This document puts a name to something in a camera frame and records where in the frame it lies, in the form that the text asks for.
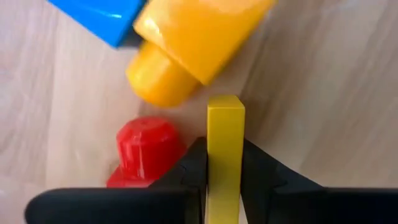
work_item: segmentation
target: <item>wooden surface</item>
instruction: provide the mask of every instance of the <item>wooden surface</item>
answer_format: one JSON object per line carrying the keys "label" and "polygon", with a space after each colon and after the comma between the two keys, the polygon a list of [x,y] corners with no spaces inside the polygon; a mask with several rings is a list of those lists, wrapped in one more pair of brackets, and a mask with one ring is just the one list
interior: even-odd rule
{"label": "wooden surface", "polygon": [[329,186],[398,187],[398,1],[280,0],[215,82],[179,108],[143,103],[114,50],[41,0],[0,0],[0,223],[33,195],[102,186],[115,134],[162,114],[187,142],[210,95],[246,105],[246,136]]}

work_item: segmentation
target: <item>wooden table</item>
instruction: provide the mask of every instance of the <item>wooden table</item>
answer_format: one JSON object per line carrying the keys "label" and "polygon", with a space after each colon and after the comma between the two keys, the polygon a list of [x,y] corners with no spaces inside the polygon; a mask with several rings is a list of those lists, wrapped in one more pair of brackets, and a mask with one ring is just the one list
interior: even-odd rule
{"label": "wooden table", "polygon": [[205,134],[220,93],[246,105],[247,138],[316,182],[398,187],[398,1],[280,0],[220,77],[172,110],[131,91],[135,49],[41,0],[0,4],[0,223],[21,221],[41,190],[104,185],[115,134],[136,116],[168,117],[186,142]]}

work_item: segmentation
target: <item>red plastic cap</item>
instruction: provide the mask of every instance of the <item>red plastic cap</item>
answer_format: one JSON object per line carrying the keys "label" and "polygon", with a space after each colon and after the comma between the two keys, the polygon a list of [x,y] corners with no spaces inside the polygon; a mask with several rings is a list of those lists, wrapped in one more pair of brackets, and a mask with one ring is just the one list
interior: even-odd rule
{"label": "red plastic cap", "polygon": [[111,179],[152,183],[164,175],[183,156],[186,147],[177,130],[166,119],[146,116],[128,122],[117,137],[120,166]]}

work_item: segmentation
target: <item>tall yellow block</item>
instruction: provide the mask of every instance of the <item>tall yellow block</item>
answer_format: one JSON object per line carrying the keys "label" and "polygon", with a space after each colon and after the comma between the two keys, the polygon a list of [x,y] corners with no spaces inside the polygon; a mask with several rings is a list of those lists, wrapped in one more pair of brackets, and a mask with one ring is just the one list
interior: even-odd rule
{"label": "tall yellow block", "polygon": [[207,107],[208,223],[238,224],[244,136],[244,106],[233,95]]}

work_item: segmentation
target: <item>red toy block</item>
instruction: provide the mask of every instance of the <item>red toy block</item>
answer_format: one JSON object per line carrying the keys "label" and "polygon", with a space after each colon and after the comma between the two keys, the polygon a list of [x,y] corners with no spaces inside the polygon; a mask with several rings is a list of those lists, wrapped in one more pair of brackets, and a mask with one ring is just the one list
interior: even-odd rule
{"label": "red toy block", "polygon": [[107,187],[147,187],[185,154],[177,130],[164,118],[146,116],[124,125],[116,137],[120,165]]}

